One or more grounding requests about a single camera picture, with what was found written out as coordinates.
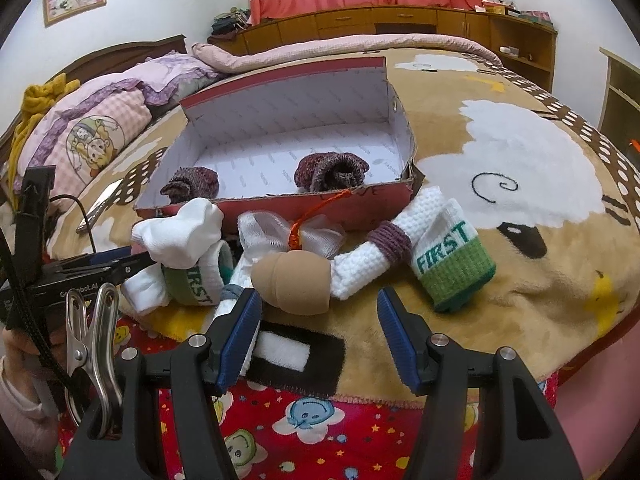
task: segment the metal clip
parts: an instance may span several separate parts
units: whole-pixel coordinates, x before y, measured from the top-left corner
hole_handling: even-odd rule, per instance
[[[82,294],[71,289],[66,294],[66,369],[73,376],[82,368],[93,383],[100,406],[102,420],[97,438],[119,426],[122,413],[122,392],[114,370],[113,337],[118,317],[118,291],[111,283],[98,290],[94,303],[94,316],[87,328],[86,303]],[[65,390],[66,406],[76,424],[80,425],[84,409]]]

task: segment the orange object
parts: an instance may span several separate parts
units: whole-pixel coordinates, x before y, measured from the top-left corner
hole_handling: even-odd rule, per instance
[[[314,213],[320,211],[327,204],[334,202],[335,200],[339,200],[345,196],[350,196],[351,190],[345,189],[340,193],[333,195],[331,198],[327,198],[326,200],[322,200],[318,205],[313,206],[309,211],[304,213],[298,220],[294,222],[291,226],[291,231],[289,232],[289,249],[291,251],[299,251],[302,248],[302,244],[300,243],[300,226],[309,219]]]

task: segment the pink floor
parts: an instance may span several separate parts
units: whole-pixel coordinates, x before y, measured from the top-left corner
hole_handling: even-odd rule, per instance
[[[559,388],[556,413],[586,479],[612,462],[640,420],[640,323]]]

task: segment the screw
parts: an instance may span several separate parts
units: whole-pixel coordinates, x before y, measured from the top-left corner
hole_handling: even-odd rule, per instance
[[[444,334],[433,334],[431,342],[436,346],[446,346],[449,344],[449,338]]]
[[[500,357],[507,361],[513,361],[516,358],[516,351],[513,348],[508,346],[503,346],[500,348]]]
[[[192,335],[189,338],[189,346],[193,346],[194,348],[199,348],[202,345],[204,345],[204,343],[206,342],[207,342],[207,337],[203,336],[202,334]]]
[[[133,358],[138,355],[138,350],[133,348],[133,346],[129,346],[122,351],[120,355],[125,361],[131,361]]]

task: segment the red shoebox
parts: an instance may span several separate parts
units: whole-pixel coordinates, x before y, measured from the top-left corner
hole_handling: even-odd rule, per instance
[[[319,213],[346,230],[371,230],[393,219],[414,188],[415,140],[384,57],[345,57],[273,68],[217,83],[180,103],[189,120],[136,202],[142,218],[170,216],[160,189],[181,167],[218,173],[213,201],[223,231],[238,215],[267,210],[295,221],[337,192],[309,193],[293,176],[315,152],[351,152],[370,169],[364,185]]]

